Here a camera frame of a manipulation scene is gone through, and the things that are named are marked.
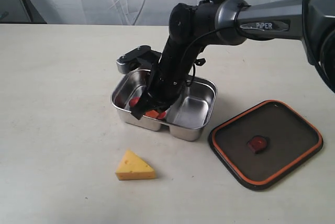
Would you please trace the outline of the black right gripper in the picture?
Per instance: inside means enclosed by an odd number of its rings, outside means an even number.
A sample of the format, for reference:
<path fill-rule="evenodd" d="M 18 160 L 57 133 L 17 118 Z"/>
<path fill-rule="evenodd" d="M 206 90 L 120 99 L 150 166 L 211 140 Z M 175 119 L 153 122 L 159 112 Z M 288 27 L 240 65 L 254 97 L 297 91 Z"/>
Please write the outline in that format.
<path fill-rule="evenodd" d="M 204 45 L 200 38 L 179 43 L 168 38 L 158 64 L 151 70 L 147 87 L 131 114 L 141 119 L 147 116 L 164 119 L 166 110 L 179 98 L 188 74 Z"/>

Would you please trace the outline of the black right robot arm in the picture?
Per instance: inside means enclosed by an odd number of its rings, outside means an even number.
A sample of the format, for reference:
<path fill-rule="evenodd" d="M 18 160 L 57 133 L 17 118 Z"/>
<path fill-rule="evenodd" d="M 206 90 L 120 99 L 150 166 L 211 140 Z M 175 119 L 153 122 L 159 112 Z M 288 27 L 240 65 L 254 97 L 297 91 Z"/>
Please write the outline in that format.
<path fill-rule="evenodd" d="M 308 62 L 334 89 L 334 0 L 283 0 L 254 6 L 244 0 L 180 3 L 170 14 L 161 58 L 131 114 L 140 119 L 148 111 L 163 112 L 174 104 L 207 46 L 238 46 L 248 39 L 301 41 Z"/>

